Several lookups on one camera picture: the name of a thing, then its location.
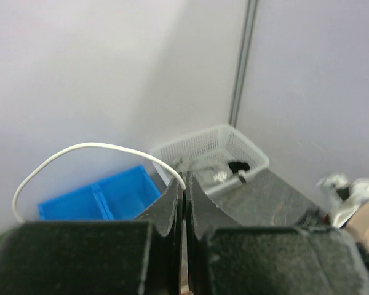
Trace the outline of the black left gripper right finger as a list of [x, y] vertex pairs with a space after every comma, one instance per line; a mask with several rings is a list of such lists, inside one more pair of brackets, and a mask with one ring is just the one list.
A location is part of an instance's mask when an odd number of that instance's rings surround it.
[[186, 174], [186, 235], [188, 253], [189, 288], [193, 294], [201, 294], [202, 274], [200, 243], [211, 228], [240, 227], [219, 208], [205, 193], [194, 173]]

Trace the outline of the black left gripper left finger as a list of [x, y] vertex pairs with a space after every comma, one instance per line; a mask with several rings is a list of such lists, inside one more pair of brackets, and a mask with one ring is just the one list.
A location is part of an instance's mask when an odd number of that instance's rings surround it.
[[172, 178], [162, 195], [137, 216], [148, 223], [140, 294], [180, 294], [183, 189]]

